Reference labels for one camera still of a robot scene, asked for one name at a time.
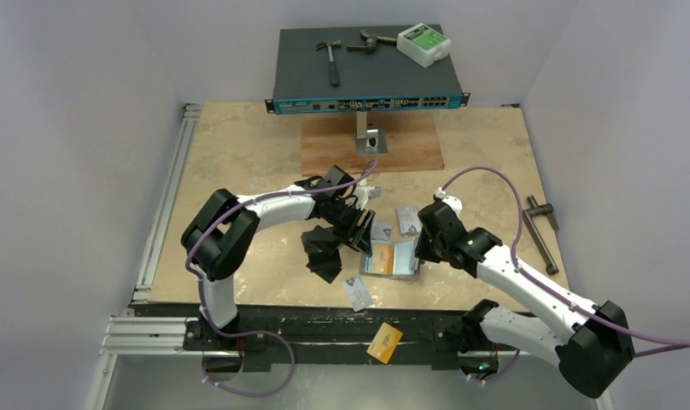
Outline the black credit card stack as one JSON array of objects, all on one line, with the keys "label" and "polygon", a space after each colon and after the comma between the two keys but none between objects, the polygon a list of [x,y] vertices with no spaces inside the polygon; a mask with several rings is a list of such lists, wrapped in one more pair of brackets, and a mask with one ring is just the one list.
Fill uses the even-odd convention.
[{"label": "black credit card stack", "polygon": [[341,242],[335,237],[333,228],[317,225],[301,234],[301,242],[307,254],[306,267],[332,284],[342,270]]}]

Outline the grey card holder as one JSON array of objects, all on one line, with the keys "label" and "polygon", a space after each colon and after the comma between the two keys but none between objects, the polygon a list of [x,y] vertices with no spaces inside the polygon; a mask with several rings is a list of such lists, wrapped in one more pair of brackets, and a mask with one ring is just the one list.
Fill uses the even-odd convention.
[{"label": "grey card holder", "polygon": [[398,280],[415,279],[420,260],[415,255],[416,242],[371,242],[371,255],[362,255],[360,272],[366,276]]}]

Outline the single silver credit card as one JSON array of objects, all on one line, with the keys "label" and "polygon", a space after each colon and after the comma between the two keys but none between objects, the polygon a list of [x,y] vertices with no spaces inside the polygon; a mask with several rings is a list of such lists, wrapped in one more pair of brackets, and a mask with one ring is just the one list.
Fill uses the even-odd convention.
[{"label": "single silver credit card", "polygon": [[342,285],[355,312],[359,312],[373,304],[371,294],[361,276],[347,278],[342,281]]}]

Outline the single orange credit card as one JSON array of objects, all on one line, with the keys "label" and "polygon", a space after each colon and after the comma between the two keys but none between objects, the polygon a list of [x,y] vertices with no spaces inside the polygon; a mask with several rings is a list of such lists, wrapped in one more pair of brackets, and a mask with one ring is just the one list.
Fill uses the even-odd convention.
[{"label": "single orange credit card", "polygon": [[366,353],[380,363],[387,365],[401,341],[403,332],[383,322],[371,340]]}]

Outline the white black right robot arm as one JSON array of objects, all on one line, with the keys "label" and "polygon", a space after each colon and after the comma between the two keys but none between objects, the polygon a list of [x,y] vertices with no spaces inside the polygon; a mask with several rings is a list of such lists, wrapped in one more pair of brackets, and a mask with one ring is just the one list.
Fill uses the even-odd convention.
[{"label": "white black right robot arm", "polygon": [[467,230],[449,200],[418,211],[422,225],[416,256],[446,262],[504,291],[529,315],[481,300],[461,319],[462,353],[487,343],[507,345],[555,366],[563,379],[597,399],[635,358],[626,313],[616,303],[597,304],[572,293],[513,257],[490,231]]}]

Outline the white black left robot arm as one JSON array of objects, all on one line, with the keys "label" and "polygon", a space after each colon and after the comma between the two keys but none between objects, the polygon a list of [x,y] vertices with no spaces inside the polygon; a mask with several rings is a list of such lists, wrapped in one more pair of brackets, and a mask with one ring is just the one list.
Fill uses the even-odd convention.
[{"label": "white black left robot arm", "polygon": [[325,227],[316,226],[303,239],[315,264],[312,272],[328,282],[340,272],[335,263],[341,247],[372,254],[375,213],[365,206],[368,193],[363,183],[377,164],[368,161],[358,178],[334,166],[324,176],[258,196],[219,189],[209,197],[181,237],[187,253],[185,268],[196,277],[200,319],[207,323],[204,337],[209,343],[228,349],[243,335],[233,279],[258,232],[293,221],[325,221]]}]

